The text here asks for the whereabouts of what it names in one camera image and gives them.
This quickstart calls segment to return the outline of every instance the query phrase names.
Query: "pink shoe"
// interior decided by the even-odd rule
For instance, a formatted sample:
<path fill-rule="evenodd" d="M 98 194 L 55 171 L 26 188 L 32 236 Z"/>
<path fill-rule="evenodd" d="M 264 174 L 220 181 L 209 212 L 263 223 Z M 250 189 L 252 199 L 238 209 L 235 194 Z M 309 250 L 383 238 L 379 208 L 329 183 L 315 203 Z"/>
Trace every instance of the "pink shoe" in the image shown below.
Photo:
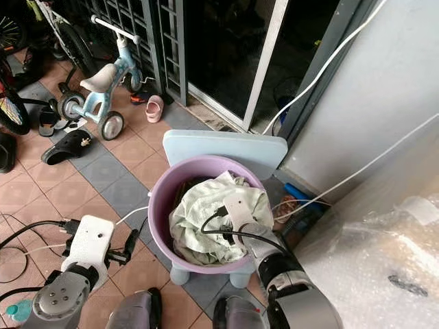
<path fill-rule="evenodd" d="M 158 95 L 152 95 L 146 105 L 146 117 L 148 122 L 157 123 L 160 121 L 163 112 L 163 100 Z"/>

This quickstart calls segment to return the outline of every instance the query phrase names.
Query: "handlebar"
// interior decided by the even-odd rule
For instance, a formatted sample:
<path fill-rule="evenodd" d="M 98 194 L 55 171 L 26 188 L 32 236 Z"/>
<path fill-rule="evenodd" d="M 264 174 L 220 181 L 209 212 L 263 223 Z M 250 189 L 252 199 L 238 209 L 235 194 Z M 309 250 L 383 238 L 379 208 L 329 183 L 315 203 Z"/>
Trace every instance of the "handlebar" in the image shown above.
<path fill-rule="evenodd" d="M 119 29 L 118 27 L 115 27 L 115 26 L 107 23 L 106 21 L 103 21 L 103 20 L 97 18 L 96 15 L 92 15 L 91 22 L 94 24 L 99 23 L 100 25 L 103 25 L 103 26 L 107 27 L 108 29 L 112 29 L 114 32 L 116 32 L 118 34 L 126 36 L 127 38 L 131 39 L 135 45 L 140 44 L 140 36 L 129 34 L 128 32 L 125 32 L 122 29 Z"/>

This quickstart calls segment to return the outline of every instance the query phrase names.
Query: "tiled floor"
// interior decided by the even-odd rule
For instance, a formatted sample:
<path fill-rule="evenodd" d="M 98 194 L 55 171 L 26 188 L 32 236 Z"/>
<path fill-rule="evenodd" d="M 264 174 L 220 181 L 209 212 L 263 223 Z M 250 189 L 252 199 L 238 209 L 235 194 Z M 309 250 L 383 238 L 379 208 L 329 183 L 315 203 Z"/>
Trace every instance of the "tiled floor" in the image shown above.
<path fill-rule="evenodd" d="M 13 66 L 19 67 L 18 61 Z M 54 62 L 51 70 L 39 82 L 20 92 L 22 97 L 48 100 L 59 97 L 57 83 L 63 80 L 69 68 L 66 62 Z M 73 85 L 78 85 L 75 78 Z M 27 108 L 32 116 L 38 107 Z M 0 175 L 0 210 L 14 215 L 24 224 L 43 219 L 60 220 L 62 217 L 80 219 L 85 214 L 117 221 L 131 210 L 148 202 L 148 192 L 157 179 L 169 167 L 162 147 L 163 134 L 174 129 L 208 129 L 184 108 L 173 103 L 165 108 L 164 119 L 149 124 L 142 106 L 130 103 L 129 93 L 118 88 L 113 109 L 120 111 L 126 120 L 124 133 L 114 141 L 102 141 L 97 137 L 96 125 L 87 123 L 87 129 L 95 138 L 86 154 L 72 161 L 47 166 L 40 161 L 41 154 L 62 138 L 58 133 L 43 138 L 36 130 L 17 136 L 18 159 L 14 170 Z M 138 212 L 115 231 L 112 245 L 121 247 L 131 228 L 138 228 L 145 218 Z M 11 217 L 0 218 L 0 239 L 23 227 Z M 38 228 L 48 243 L 64 243 L 67 235 L 56 228 Z M 42 245 L 40 238 L 27 232 L 10 245 L 35 249 Z M 0 284 L 0 294 L 17 287 L 38 286 L 54 269 L 59 269 L 61 259 L 45 250 L 31 254 L 26 272 L 18 280 Z M 219 296 L 242 295 L 257 308 L 265 311 L 265 297 L 260 292 L 256 275 L 248 289 L 235 289 L 228 276 L 192 275 L 190 281 L 178 287 L 169 281 L 170 261 L 160 252 L 146 225 L 137 243 L 132 260 L 125 266 L 112 264 L 106 284 L 94 292 L 82 311 L 80 328 L 104 328 L 108 316 L 118 303 L 135 291 L 158 287 L 163 294 L 164 328 L 211 328 L 213 308 Z M 1 319 L 13 325 L 5 316 L 7 305 L 31 298 L 32 293 L 9 297 L 0 303 Z"/>

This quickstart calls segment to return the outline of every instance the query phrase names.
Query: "metal security grille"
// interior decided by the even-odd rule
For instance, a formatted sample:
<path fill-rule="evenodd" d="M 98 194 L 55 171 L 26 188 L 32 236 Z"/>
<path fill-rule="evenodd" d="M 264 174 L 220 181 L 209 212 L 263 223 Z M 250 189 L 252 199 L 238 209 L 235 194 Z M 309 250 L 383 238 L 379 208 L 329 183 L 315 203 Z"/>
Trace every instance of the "metal security grille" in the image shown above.
<path fill-rule="evenodd" d="M 100 19 L 141 37 L 140 45 L 128 43 L 131 54 L 143 75 L 154 75 L 157 91 L 162 94 L 163 69 L 161 68 L 161 44 L 159 28 L 154 26 L 155 6 L 152 0 L 73 0 L 80 12 L 95 14 Z"/>
<path fill-rule="evenodd" d="M 187 105 L 184 4 L 183 0 L 157 1 L 165 88 L 174 99 Z"/>

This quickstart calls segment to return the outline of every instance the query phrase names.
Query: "light green cloth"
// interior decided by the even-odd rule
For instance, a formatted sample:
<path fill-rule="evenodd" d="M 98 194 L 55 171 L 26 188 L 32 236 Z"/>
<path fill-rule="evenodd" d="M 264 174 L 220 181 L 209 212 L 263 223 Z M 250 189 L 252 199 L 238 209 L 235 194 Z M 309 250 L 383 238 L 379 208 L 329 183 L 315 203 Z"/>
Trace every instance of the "light green cloth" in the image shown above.
<path fill-rule="evenodd" d="M 202 224 L 221 208 L 226 196 L 240 193 L 253 217 L 269 228 L 273 216 L 266 192 L 249 187 L 242 177 L 234 178 L 228 171 L 215 179 L 206 180 L 188 190 L 178 207 L 169 215 L 169 227 L 174 239 L 174 251 L 196 265 L 220 265 L 239 260 L 246 250 L 230 243 L 222 234 L 204 234 Z M 217 217 L 205 230 L 232 228 L 230 216 Z"/>

